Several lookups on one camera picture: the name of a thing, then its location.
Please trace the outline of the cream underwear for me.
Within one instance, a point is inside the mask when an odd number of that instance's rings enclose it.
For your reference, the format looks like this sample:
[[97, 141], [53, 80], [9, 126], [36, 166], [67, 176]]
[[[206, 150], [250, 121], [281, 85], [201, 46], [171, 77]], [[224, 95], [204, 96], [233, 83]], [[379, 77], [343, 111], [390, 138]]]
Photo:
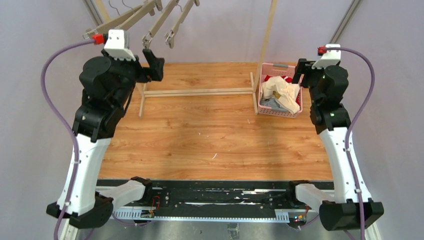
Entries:
[[261, 84], [260, 92], [262, 93], [260, 100], [275, 98], [292, 115], [300, 111], [300, 104], [297, 103], [297, 97], [300, 92], [300, 86], [298, 84], [287, 83], [281, 78], [270, 79]]

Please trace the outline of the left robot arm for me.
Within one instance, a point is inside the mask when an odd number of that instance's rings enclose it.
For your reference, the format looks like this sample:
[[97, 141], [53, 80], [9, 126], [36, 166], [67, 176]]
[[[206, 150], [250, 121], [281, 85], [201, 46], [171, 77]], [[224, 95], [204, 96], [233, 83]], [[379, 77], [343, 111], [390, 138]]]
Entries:
[[48, 215], [69, 219], [78, 229], [99, 228], [117, 209], [131, 202], [149, 204], [153, 198], [152, 182], [138, 176], [113, 189], [96, 190], [104, 155], [126, 114], [136, 84], [163, 79], [164, 58], [156, 57], [150, 49], [142, 52], [147, 67], [141, 66], [138, 56], [119, 59], [103, 50], [83, 65], [79, 75], [83, 86], [81, 106], [71, 127], [78, 148], [71, 157], [66, 188], [46, 208]]

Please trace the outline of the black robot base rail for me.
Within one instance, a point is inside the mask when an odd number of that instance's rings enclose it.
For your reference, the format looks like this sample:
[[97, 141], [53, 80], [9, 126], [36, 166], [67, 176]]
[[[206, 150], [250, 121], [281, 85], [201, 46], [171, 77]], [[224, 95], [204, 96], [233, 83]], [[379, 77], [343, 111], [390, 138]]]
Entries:
[[290, 203], [288, 181], [153, 180], [152, 196], [113, 212], [119, 220], [288, 223], [317, 212]]

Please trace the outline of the red underwear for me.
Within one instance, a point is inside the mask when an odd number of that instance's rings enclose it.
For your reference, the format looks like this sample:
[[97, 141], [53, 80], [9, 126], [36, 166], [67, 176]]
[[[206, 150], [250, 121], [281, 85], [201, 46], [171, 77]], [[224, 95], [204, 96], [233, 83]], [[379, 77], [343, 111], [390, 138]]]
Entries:
[[293, 81], [293, 79], [291, 78], [291, 77], [289, 77], [289, 76], [287, 76], [287, 75], [283, 75], [283, 76], [270, 76], [270, 75], [267, 75], [265, 78], [264, 78], [264, 82], [267, 82], [267, 81], [269, 81], [270, 79], [273, 79], [273, 80], [277, 80], [277, 79], [282, 79], [282, 80], [284, 80], [284, 81], [286, 81], [287, 83], [289, 83], [289, 84], [291, 84], [292, 83], [292, 81]]

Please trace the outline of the grey striped underwear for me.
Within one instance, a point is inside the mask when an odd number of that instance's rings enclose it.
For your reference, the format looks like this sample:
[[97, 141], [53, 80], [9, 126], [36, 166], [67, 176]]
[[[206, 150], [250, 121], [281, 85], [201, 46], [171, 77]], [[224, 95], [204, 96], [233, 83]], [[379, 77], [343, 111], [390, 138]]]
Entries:
[[272, 110], [277, 112], [289, 112], [286, 108], [282, 107], [275, 98], [261, 99], [259, 104], [264, 107], [270, 107]]

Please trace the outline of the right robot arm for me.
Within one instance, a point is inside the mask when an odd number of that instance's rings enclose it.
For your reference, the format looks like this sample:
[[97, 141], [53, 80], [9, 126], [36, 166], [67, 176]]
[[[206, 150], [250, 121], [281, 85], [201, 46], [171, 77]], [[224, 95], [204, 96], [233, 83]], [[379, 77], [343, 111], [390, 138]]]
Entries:
[[341, 101], [349, 85], [348, 72], [338, 63], [323, 68], [313, 65], [314, 61], [299, 59], [292, 81], [309, 91], [310, 119], [328, 156], [334, 196], [308, 180], [295, 180], [289, 183], [287, 200], [295, 207], [307, 205], [318, 212], [327, 231], [367, 229], [384, 214], [384, 207], [368, 191], [353, 141], [347, 136], [352, 123]]

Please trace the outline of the cream underwear hanger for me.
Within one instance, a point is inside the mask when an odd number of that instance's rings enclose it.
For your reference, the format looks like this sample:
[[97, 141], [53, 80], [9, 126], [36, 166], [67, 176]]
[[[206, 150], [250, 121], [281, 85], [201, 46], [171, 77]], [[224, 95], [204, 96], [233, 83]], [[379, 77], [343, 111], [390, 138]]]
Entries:
[[176, 22], [171, 27], [170, 31], [165, 35], [165, 43], [170, 48], [173, 49], [175, 46], [175, 37], [179, 31], [180, 25], [184, 22], [189, 12], [193, 6], [198, 7], [200, 5], [199, 0], [188, 0], [184, 7], [181, 10], [180, 15], [178, 16]]

